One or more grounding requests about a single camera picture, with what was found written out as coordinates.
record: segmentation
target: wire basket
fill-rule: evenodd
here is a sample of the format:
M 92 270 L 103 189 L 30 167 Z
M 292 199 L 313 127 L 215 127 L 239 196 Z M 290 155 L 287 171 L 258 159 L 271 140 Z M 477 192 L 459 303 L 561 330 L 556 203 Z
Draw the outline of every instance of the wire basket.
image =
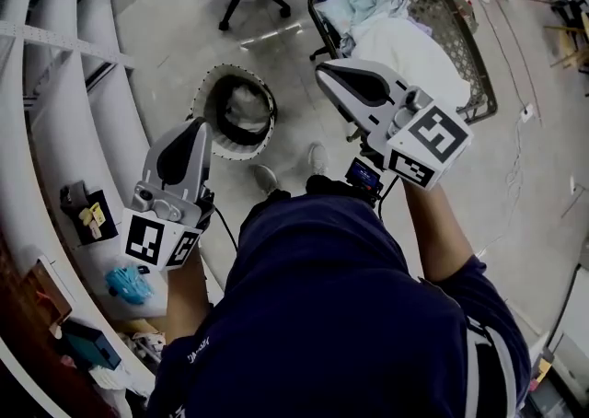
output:
M 308 9 L 329 56 L 341 58 L 340 35 L 317 12 L 321 0 L 308 0 Z M 479 48 L 454 0 L 410 0 L 409 14 L 430 27 L 432 38 L 444 49 L 460 77 L 470 83 L 470 100 L 456 109 L 468 124 L 479 122 L 497 112 L 497 100 L 480 56 Z

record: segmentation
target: gray floor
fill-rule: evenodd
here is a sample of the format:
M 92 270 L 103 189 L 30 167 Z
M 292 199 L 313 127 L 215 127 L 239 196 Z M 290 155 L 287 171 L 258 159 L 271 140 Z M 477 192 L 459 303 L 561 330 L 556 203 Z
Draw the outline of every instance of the gray floor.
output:
M 293 8 L 288 19 L 280 18 L 277 5 L 269 0 L 245 0 L 227 33 L 217 29 L 227 0 L 137 0 L 118 16 L 122 48 L 140 64 L 132 76 L 133 91 L 152 140 L 186 117 L 203 76 L 217 64 L 242 65 L 259 74 L 274 92 L 279 119 L 268 148 L 251 162 L 213 160 L 210 187 L 235 234 L 251 206 L 263 198 L 249 164 L 270 166 L 286 190 L 300 194 L 308 175 L 306 149 L 311 142 L 320 140 L 328 149 L 332 178 L 342 178 L 358 152 L 356 143 L 346 143 L 342 118 L 315 83 L 307 56 L 322 42 L 306 0 L 286 1 Z M 529 67 L 536 102 L 498 4 L 485 5 L 491 25 L 481 3 L 474 2 L 480 23 L 475 39 L 500 107 L 495 116 L 473 126 L 473 145 L 443 185 L 475 251 L 484 251 L 481 258 L 489 266 L 489 277 L 513 310 L 532 325 L 529 331 L 540 333 L 551 327 L 560 310 L 589 221 L 585 195 L 562 217 L 572 201 L 571 175 L 589 186 L 586 78 L 571 69 L 549 67 L 558 55 L 556 36 L 542 26 L 559 20 L 548 6 L 502 1 Z M 521 169 L 515 183 L 510 183 L 510 173 L 517 166 L 521 104 L 491 27 L 503 44 L 522 99 L 533 102 L 541 114 L 541 120 L 536 117 L 519 126 Z M 387 198 L 384 213 L 411 272 L 420 275 L 400 185 Z M 223 283 L 235 253 L 216 216 L 202 244 Z M 526 336 L 533 339 L 530 332 Z

